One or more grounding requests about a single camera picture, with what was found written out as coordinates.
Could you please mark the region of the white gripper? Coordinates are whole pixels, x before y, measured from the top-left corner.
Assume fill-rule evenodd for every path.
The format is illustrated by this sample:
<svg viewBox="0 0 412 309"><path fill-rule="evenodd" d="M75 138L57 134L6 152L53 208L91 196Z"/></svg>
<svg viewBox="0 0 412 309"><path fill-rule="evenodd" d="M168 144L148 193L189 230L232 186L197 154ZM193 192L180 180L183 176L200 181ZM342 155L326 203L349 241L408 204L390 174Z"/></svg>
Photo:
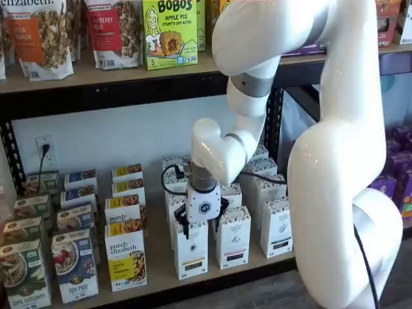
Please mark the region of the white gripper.
<svg viewBox="0 0 412 309"><path fill-rule="evenodd" d="M229 201L221 197L219 185L216 185L208 193L198 192L188 185L185 204L183 203L174 211L175 230L183 232L185 238L189 239L190 223L204 222L216 218L214 231L218 233L220 219L228 206Z"/></svg>

